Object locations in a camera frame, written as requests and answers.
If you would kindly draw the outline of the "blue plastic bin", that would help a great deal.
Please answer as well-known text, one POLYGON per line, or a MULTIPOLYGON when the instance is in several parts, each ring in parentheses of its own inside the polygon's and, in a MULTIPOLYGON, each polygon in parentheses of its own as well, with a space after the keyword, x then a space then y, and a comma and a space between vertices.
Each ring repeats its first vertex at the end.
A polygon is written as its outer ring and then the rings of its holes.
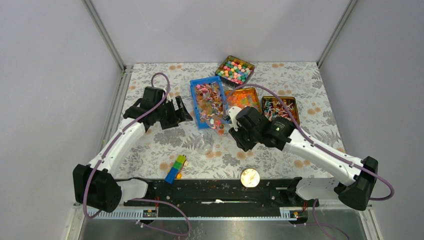
POLYGON ((219 76, 189 81, 197 127, 209 128, 207 121, 212 115, 224 119, 225 91, 219 76))

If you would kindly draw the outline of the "clear glass jar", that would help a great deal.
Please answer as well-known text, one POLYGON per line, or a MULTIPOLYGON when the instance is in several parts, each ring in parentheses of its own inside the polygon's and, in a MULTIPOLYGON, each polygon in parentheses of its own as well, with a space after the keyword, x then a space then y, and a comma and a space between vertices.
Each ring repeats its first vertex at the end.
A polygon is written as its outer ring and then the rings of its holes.
POLYGON ((194 139, 195 150, 202 155, 207 155, 213 151, 214 139, 210 134, 201 133, 194 139))

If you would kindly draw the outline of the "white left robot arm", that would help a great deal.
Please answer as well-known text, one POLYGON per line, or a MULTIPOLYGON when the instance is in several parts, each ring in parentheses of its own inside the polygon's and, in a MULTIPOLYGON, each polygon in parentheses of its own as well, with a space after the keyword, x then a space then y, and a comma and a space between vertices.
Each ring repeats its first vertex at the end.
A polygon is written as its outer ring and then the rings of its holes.
POLYGON ((144 206, 152 204, 155 192, 146 180, 117 180, 117 171, 134 144, 155 123, 166 130, 192 120, 181 96, 170 98, 164 89, 146 87, 143 96, 124 112, 117 131, 97 156, 74 168, 76 202, 107 213, 133 199, 144 206))

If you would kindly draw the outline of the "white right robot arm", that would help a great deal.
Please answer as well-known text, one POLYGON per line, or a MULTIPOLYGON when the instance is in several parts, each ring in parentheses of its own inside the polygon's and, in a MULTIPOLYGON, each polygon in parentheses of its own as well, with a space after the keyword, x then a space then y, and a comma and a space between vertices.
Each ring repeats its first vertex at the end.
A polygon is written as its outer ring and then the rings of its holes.
POLYGON ((243 109, 233 106, 228 111, 231 121, 230 135, 245 152, 262 144, 299 156, 332 175, 329 180, 296 180, 287 191, 287 201, 293 206, 305 200, 340 200, 346 206, 364 211, 377 182, 378 161, 344 154, 311 137, 284 118, 269 120, 254 107, 243 109))

